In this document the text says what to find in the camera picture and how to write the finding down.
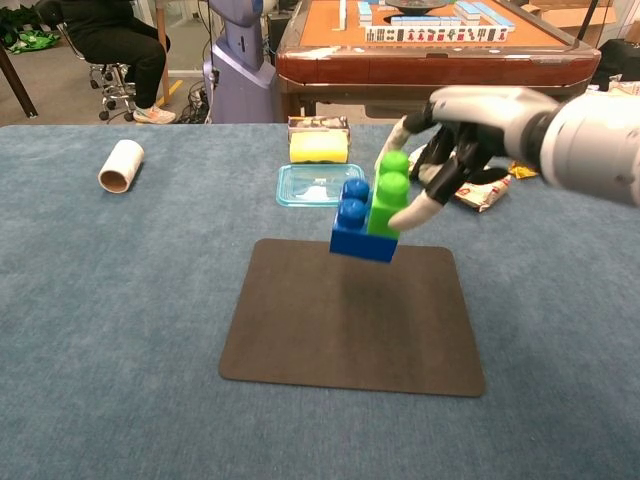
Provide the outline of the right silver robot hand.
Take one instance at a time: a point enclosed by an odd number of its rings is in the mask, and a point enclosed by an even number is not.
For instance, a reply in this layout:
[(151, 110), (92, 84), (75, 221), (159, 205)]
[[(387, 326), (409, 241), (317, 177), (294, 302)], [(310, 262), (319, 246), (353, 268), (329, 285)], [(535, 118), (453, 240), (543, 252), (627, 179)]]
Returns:
[(433, 139), (435, 158), (416, 164), (423, 191), (412, 203), (393, 214), (388, 226), (406, 231), (426, 223), (440, 212), (466, 182), (491, 183), (506, 171), (487, 170), (494, 156), (526, 159), (534, 126), (548, 119), (559, 103), (525, 87), (449, 86), (434, 91), (423, 110), (407, 114), (393, 126), (376, 159), (400, 150), (409, 137), (437, 124)]

